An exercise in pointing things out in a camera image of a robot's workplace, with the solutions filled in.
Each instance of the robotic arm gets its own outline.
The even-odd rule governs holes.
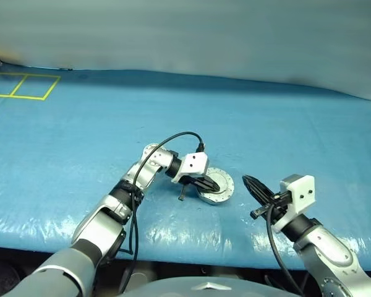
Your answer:
[[[197,152],[181,159],[176,152],[157,146],[146,146],[141,159],[83,219],[74,232],[71,247],[53,254],[6,296],[47,296],[47,292],[50,296],[89,296],[96,268],[117,254],[126,237],[124,225],[160,171],[173,183],[193,184],[199,196],[210,204],[231,196],[231,177],[216,168],[208,169],[202,143]]]
[[[267,211],[273,207],[269,223],[294,243],[294,250],[316,279],[323,296],[371,296],[371,278],[363,271],[356,253],[318,220],[303,214],[315,202],[313,176],[289,176],[280,182],[281,191],[277,194],[251,176],[244,176],[243,181],[262,205],[250,216],[267,219]]]

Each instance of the silver arm segment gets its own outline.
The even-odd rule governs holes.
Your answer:
[[[288,207],[291,218],[296,218],[315,202],[315,183],[312,176],[294,174],[280,184],[281,192],[289,191],[292,196],[292,203]],[[294,206],[297,204],[300,207],[295,212]],[[278,220],[274,229],[286,215]],[[324,296],[371,297],[371,278],[363,271],[356,253],[322,225],[309,228],[294,243],[293,248],[304,262],[305,268],[316,279]]]
[[[82,220],[74,231],[72,246],[53,254],[6,296],[89,296],[96,268],[116,255],[126,237],[123,226],[132,215],[132,188],[129,185],[132,185],[137,170],[156,146],[146,146],[141,159]],[[160,147],[141,169],[136,186],[143,196],[161,170],[173,178],[173,183],[178,183],[182,176],[205,174],[207,166],[208,158],[204,152],[191,153],[180,160],[176,152]]]
[[[371,278],[357,255],[323,226],[294,243],[305,268],[316,279],[324,296],[370,296]]]

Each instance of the table surface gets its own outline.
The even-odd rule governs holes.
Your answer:
[[[210,165],[234,179],[234,195],[212,206],[189,191],[181,202],[180,185],[157,177],[138,211],[140,260],[276,268],[265,221],[249,217],[259,205],[242,175],[278,190],[281,179],[298,173],[316,180],[317,202],[307,215],[371,270],[371,101],[157,72],[2,71],[61,79],[44,101],[0,98],[0,247],[55,252],[68,246],[77,224],[144,146],[195,131]],[[0,75],[0,92],[11,93],[21,78]],[[42,97],[53,79],[28,77],[15,94]],[[184,137],[167,148],[183,155],[195,146]],[[303,268],[284,236],[276,243],[289,268]]]

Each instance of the circular metal part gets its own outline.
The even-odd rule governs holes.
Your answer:
[[[234,192],[234,181],[227,172],[218,168],[210,167],[207,169],[206,175],[220,186],[220,191],[209,193],[200,192],[198,189],[198,195],[203,201],[209,204],[219,204],[228,200],[232,196]]]
[[[322,295],[327,297],[350,297],[351,295],[345,290],[340,283],[331,278],[325,278],[322,284]]]

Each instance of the yellow tape line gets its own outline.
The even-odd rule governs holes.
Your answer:
[[[21,96],[21,95],[3,95],[3,94],[0,94],[0,98],[21,98],[21,99],[32,99],[32,100],[45,100],[44,97]]]
[[[49,75],[49,74],[30,74],[30,73],[23,73],[23,72],[0,72],[0,75],[14,75],[20,76],[22,75],[22,80],[15,86],[15,88],[11,91],[10,94],[0,94],[0,98],[20,98],[20,99],[31,99],[31,100],[46,100],[49,94],[52,92],[54,87],[58,84],[61,77],[58,75]],[[20,86],[25,82],[28,77],[53,77],[56,80],[53,84],[49,87],[48,91],[44,94],[44,96],[23,96],[23,95],[15,95],[16,91],[20,88]]]
[[[52,84],[52,86],[50,86],[50,88],[48,89],[48,91],[45,93],[45,95],[43,96],[43,100],[46,100],[48,95],[52,92],[52,90],[54,89],[54,87],[56,86],[56,84],[59,82],[59,80],[61,79],[61,77],[59,76],[55,82]]]
[[[27,77],[28,77],[29,75],[25,75],[24,77],[23,77],[23,79],[15,86],[15,88],[12,90],[12,92],[11,92],[11,94],[10,94],[10,96],[13,96],[13,94],[15,94],[15,92],[16,91],[18,91],[18,89],[20,88],[20,85],[22,85],[23,84],[23,82],[27,79]]]

